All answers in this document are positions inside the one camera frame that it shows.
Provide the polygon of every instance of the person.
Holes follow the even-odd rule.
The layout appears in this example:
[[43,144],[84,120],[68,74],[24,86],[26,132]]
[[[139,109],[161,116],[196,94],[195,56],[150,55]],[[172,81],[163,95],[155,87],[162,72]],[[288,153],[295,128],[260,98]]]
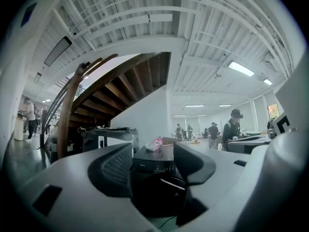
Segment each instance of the person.
[[224,125],[222,135],[222,150],[227,151],[227,144],[233,140],[233,137],[240,136],[240,110],[233,109],[231,119]]
[[208,129],[211,138],[209,139],[209,148],[218,149],[217,137],[218,137],[218,128],[214,122],[211,123],[211,127]]
[[204,129],[204,138],[208,138],[208,129],[207,128]]
[[182,128],[182,137],[184,141],[187,141],[187,132]]
[[24,114],[27,116],[28,120],[28,130],[29,136],[25,139],[26,142],[32,141],[32,134],[35,128],[35,116],[34,116],[34,106],[28,97],[25,97],[26,109],[24,110]]
[[177,124],[176,137],[182,139],[182,128],[180,127],[180,124]]
[[36,118],[38,119],[38,125],[41,123],[41,113],[38,111]]
[[188,140],[191,141],[193,129],[188,125]]

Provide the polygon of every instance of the white wall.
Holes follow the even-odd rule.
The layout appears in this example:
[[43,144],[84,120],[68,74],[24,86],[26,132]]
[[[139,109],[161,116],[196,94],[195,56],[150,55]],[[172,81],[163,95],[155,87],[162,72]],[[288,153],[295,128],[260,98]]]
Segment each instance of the white wall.
[[276,99],[276,96],[275,96],[275,93],[274,93],[273,90],[268,92],[264,96],[265,96],[267,107],[272,105],[272,104],[277,103],[277,99]]
[[253,102],[256,110],[258,129],[259,131],[266,131],[269,116],[268,111],[266,110],[267,108],[264,105],[263,97],[260,96],[259,98],[256,98]]
[[243,118],[240,119],[240,128],[245,128],[246,131],[254,131],[253,114],[250,107],[250,102],[247,102],[239,107],[237,107]]
[[222,131],[221,123],[223,129],[225,123],[231,118],[231,111],[232,109],[224,109],[222,112],[213,115],[200,116],[199,117],[200,131],[204,132],[205,128],[209,128],[211,126],[212,122],[218,124],[218,130]]
[[140,147],[157,136],[170,137],[166,87],[158,89],[113,118],[111,127],[137,129]]
[[187,122],[187,128],[188,128],[188,125],[190,125],[193,129],[193,133],[199,133],[198,118],[186,118],[186,122]]
[[185,130],[186,124],[185,124],[185,118],[172,118],[172,133],[175,134],[175,130],[177,129],[177,124],[180,124],[180,127]]
[[222,131],[226,122],[231,118],[231,112],[234,108],[240,109],[241,114],[243,114],[243,118],[240,120],[240,129],[254,131],[253,115],[249,102],[238,107],[224,108],[224,110],[220,113],[208,116],[200,116],[200,131],[204,132],[205,128],[209,128],[211,126],[212,122],[218,124],[218,130]]

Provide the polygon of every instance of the curved wooden handrail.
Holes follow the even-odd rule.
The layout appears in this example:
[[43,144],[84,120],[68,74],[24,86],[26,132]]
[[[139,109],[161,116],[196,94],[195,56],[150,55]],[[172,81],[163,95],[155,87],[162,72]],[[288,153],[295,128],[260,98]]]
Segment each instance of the curved wooden handrail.
[[[82,64],[82,67],[81,67],[82,78],[81,78],[81,80],[79,80],[78,84],[83,80],[83,78],[85,76],[90,75],[90,73],[95,71],[97,68],[99,68],[101,65],[108,62],[112,58],[115,58],[116,56],[118,56],[118,54],[112,54],[104,60],[102,58],[98,58],[94,62],[89,64],[87,67],[84,67],[84,64]],[[60,90],[60,92],[57,94],[54,101],[52,102],[51,106],[49,107],[45,118],[43,118],[43,120],[42,120],[42,132],[45,131],[46,124],[48,124],[50,122],[50,120],[52,119],[52,116],[55,114],[55,112],[57,111],[59,106],[64,101],[64,97],[65,97],[66,92],[68,90],[68,87],[71,83],[71,80],[72,80],[72,78],[64,85],[64,87]],[[40,147],[41,148],[44,147],[44,133],[42,133],[40,135]]]
[[85,68],[85,64],[80,64],[77,68],[74,76],[71,78],[70,85],[68,86],[67,92],[65,94],[63,105],[60,113],[60,119],[58,121],[58,138],[57,138],[57,153],[58,158],[63,158],[67,152],[67,141],[68,141],[68,131],[69,131],[69,122],[70,122],[70,115],[72,111],[72,105],[74,101],[74,95],[78,88],[79,83],[83,80],[84,74],[86,71],[91,71],[92,67],[95,65],[95,69],[98,68],[98,65],[102,65],[111,59],[118,56],[118,54],[110,55],[109,57],[105,58],[104,60],[99,61],[98,59],[90,64],[90,68]]

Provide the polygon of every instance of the desk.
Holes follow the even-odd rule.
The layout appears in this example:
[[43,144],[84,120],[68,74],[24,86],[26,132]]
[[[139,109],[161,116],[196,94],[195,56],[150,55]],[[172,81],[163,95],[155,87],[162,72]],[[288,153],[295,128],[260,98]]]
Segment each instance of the desk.
[[187,143],[192,144],[192,145],[200,145],[200,142],[199,142],[199,141],[197,141],[197,142],[190,141],[190,142],[187,142]]

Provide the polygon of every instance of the wooden stair step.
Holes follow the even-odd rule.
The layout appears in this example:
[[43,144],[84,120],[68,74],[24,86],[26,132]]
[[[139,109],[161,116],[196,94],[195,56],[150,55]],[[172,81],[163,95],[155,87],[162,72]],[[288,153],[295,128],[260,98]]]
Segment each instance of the wooden stair step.
[[153,91],[153,81],[151,78],[151,70],[149,61],[145,61],[137,66],[137,69],[141,76],[141,81],[145,87],[145,91]]
[[143,83],[141,81],[140,73],[138,72],[136,67],[133,67],[131,70],[125,73],[126,77],[128,78],[130,84],[136,91],[139,96],[145,96],[145,89]]
[[97,90],[104,87],[111,80],[114,80],[119,75],[129,71],[133,66],[137,66],[140,63],[143,63],[155,56],[160,55],[160,53],[147,53],[147,54],[139,54],[133,58],[130,58],[126,62],[118,65],[116,68],[107,72],[105,75],[100,77],[97,81],[95,81],[89,88],[87,88],[74,102],[72,105],[71,112],[74,112],[84,101],[86,101],[91,95],[93,95]]
[[149,60],[151,77],[154,87],[160,86],[160,56],[156,56]]
[[169,52],[162,53],[160,58],[160,82],[161,85],[165,85],[167,83],[168,72],[169,72]]
[[98,110],[100,112],[103,112],[103,113],[106,113],[106,114],[110,114],[110,115],[113,115],[113,116],[116,116],[117,113],[110,109],[110,108],[107,108],[106,106],[104,105],[101,105],[101,104],[98,104],[90,99],[86,100],[84,103],[83,103],[84,106],[87,106],[87,107],[90,107],[92,109],[95,109],[95,110]]
[[138,100],[137,94],[136,94],[135,90],[133,89],[132,85],[130,84],[129,80],[127,79],[127,77],[124,74],[121,74],[119,76],[119,79],[122,81],[124,86],[129,91],[132,100],[137,101]]
[[76,113],[73,113],[70,115],[70,121],[75,121],[75,122],[81,122],[81,123],[86,123],[86,124],[100,124],[103,125],[106,123],[105,120],[102,119],[96,119],[94,117],[89,117],[89,116],[83,116],[79,115]]
[[112,82],[107,83],[105,87],[108,88],[115,96],[121,99],[124,104],[127,106],[130,105],[128,98]]
[[76,114],[81,114],[81,115],[85,115],[85,116],[89,116],[89,117],[93,117],[93,118],[97,118],[97,119],[102,119],[102,120],[110,120],[110,117],[103,115],[102,113],[96,112],[96,111],[90,111],[86,108],[82,108],[79,107],[76,109],[75,111]]
[[107,103],[109,106],[112,106],[114,108],[117,108],[120,111],[123,111],[125,109],[124,106],[120,105],[119,103],[117,103],[116,101],[114,101],[111,97],[109,97],[108,95],[104,94],[101,91],[97,91],[93,94],[94,97],[100,99],[101,101]]

